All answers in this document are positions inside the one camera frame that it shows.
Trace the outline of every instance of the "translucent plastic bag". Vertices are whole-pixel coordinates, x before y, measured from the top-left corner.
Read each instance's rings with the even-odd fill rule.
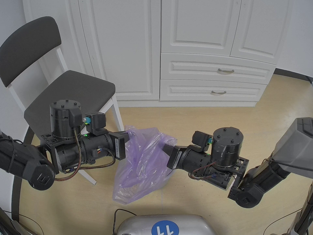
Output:
[[[167,168],[169,156],[162,151],[164,144],[175,146],[177,139],[157,128],[136,129],[127,126],[129,141],[125,144],[126,159],[118,167],[112,199],[129,204],[162,188],[173,174]]]

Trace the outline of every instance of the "chair seat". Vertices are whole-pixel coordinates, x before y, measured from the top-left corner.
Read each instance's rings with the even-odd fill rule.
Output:
[[[25,110],[24,118],[39,136],[51,132],[50,107],[60,99],[76,100],[85,113],[99,111],[115,93],[115,85],[89,75],[68,70],[53,81]]]

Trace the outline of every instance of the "blue round sticker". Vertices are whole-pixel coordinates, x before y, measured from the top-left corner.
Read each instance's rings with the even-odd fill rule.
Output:
[[[178,235],[178,225],[169,220],[162,220],[155,223],[151,229],[152,235]]]

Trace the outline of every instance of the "wall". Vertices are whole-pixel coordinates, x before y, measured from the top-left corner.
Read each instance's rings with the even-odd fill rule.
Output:
[[[294,0],[277,68],[313,77],[313,0]]]
[[[26,23],[22,0],[0,0],[0,45],[16,29]],[[35,63],[23,72],[13,87],[23,104],[27,107],[47,86],[47,81]],[[24,139],[28,125],[23,112],[11,93],[0,82],[0,128],[1,131],[16,139]],[[11,209],[13,176],[0,169],[0,207]]]

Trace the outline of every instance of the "wooden floor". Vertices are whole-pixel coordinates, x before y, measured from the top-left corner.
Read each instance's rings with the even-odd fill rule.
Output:
[[[273,151],[276,142],[297,117],[313,117],[313,87],[307,81],[274,75],[254,108],[120,108],[123,123],[137,128],[158,127],[189,145],[196,130],[212,134],[220,127],[233,126],[244,134],[241,156],[249,168],[259,165]],[[116,131],[112,113],[107,128]],[[97,164],[108,162],[99,159]],[[23,181],[20,213],[36,220],[45,235],[112,234],[115,209],[128,209],[138,215],[193,213],[205,217],[220,235],[263,234],[276,219],[302,207],[312,182],[295,174],[266,193],[252,209],[239,207],[223,191],[209,183],[191,180],[177,170],[163,189],[129,205],[112,201],[114,175],[118,163],[89,171],[97,180],[94,186],[80,174],[66,182],[55,182],[46,191],[31,188]],[[119,225],[128,214],[120,213]],[[294,215],[273,224],[266,234],[285,233]],[[21,217],[21,222],[41,234],[40,229]]]

